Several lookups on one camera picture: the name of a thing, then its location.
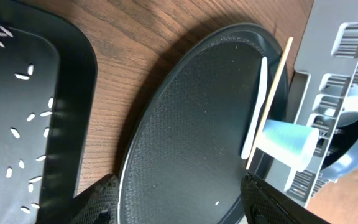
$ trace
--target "wood grain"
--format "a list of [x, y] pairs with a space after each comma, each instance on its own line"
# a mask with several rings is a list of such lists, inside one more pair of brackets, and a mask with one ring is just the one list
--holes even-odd
[[119, 173], [142, 109], [173, 66], [197, 42], [237, 22], [256, 22], [282, 47], [294, 37], [289, 73], [311, 1], [243, 0], [28, 0], [64, 17], [89, 38], [98, 82], [78, 192], [105, 174]]
[[262, 117], [259, 119], [259, 127], [258, 127], [258, 129], [256, 130], [256, 133], [255, 133], [255, 141], [254, 141], [254, 143], [252, 144], [252, 147], [251, 147], [251, 152], [249, 154], [246, 169], [249, 169], [249, 167], [251, 166], [252, 159], [254, 158], [254, 154], [255, 154], [255, 151], [256, 151], [256, 145], [260, 141], [259, 138], [260, 138], [260, 136], [262, 134], [262, 130], [263, 130], [264, 126], [265, 126], [267, 116], [269, 115], [270, 107], [272, 106], [273, 99], [274, 99], [274, 96], [276, 94], [278, 83], [279, 83], [281, 75], [283, 73], [283, 69], [285, 67], [285, 62], [287, 61], [287, 57], [288, 57], [288, 54], [290, 52], [292, 42], [293, 42], [293, 37], [289, 37], [288, 40], [287, 40], [287, 43], [285, 44], [285, 47], [283, 49], [283, 53], [282, 53], [281, 58], [280, 58], [280, 63], [278, 63], [276, 74], [274, 75], [272, 86], [270, 87], [270, 89], [268, 91], [268, 95], [267, 95], [267, 99], [266, 99], [266, 103], [265, 103], [265, 108], [264, 108], [263, 113], [262, 113]]

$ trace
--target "gray dish rack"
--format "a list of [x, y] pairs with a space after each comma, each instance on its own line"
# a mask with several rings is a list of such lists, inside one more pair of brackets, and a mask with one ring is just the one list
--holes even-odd
[[[319, 129], [320, 139], [304, 172], [296, 172], [274, 160], [266, 181], [298, 204], [306, 207], [310, 198], [328, 182], [321, 178], [324, 158], [345, 97], [358, 84], [358, 1], [315, 0], [295, 62], [295, 75], [288, 99], [287, 121]], [[324, 92], [329, 86], [342, 88], [340, 96]], [[326, 116], [321, 108], [335, 110]]]

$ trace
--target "light blue paper cup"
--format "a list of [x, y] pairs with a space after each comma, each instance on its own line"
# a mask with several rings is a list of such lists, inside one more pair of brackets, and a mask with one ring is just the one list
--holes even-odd
[[313, 157], [318, 138], [317, 128], [266, 120], [257, 147], [292, 169], [302, 172]]

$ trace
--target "black plastic tray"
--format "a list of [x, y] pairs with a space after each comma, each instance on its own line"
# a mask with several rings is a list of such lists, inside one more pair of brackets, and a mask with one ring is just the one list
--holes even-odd
[[[225, 27], [193, 47], [151, 99], [120, 176], [118, 221], [237, 223], [244, 216], [241, 149], [255, 106], [262, 56], [268, 89], [280, 60], [274, 37], [255, 24]], [[270, 119], [283, 120], [287, 71]], [[251, 171], [271, 157], [257, 151]]]
[[[6, 150], [0, 156], [0, 223], [34, 223], [68, 205], [76, 194], [96, 83], [96, 57], [89, 40], [73, 24], [25, 4], [0, 1], [0, 25], [14, 36], [0, 39], [6, 45], [0, 48], [0, 108], [5, 110], [0, 111], [0, 145], [6, 147], [0, 147], [0, 154]], [[32, 77], [15, 79], [13, 74], [25, 73], [30, 63], [35, 65]], [[41, 118], [41, 112], [50, 110], [51, 96], [52, 118]], [[36, 118], [26, 123], [31, 112]], [[20, 127], [20, 139], [13, 138], [12, 126]], [[42, 140], [48, 126], [47, 141]], [[42, 154], [47, 156], [44, 167], [35, 160]], [[23, 159], [24, 169], [18, 166], [21, 157], [28, 157]], [[8, 179], [9, 166], [13, 174]], [[28, 193], [29, 179], [36, 175], [42, 176], [42, 187]], [[30, 203], [38, 200], [37, 211]], [[21, 211], [21, 206], [31, 213]]]

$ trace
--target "black oval plate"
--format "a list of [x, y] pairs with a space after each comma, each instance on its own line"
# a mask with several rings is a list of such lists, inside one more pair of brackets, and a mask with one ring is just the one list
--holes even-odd
[[[119, 223], [237, 223], [244, 210], [240, 157], [260, 63], [268, 89], [281, 48], [265, 29], [234, 24], [193, 47], [162, 83], [132, 138], [121, 171]], [[283, 120], [286, 69], [270, 118]], [[258, 152], [256, 161], [262, 161]], [[251, 170], [263, 175], [267, 162]]]

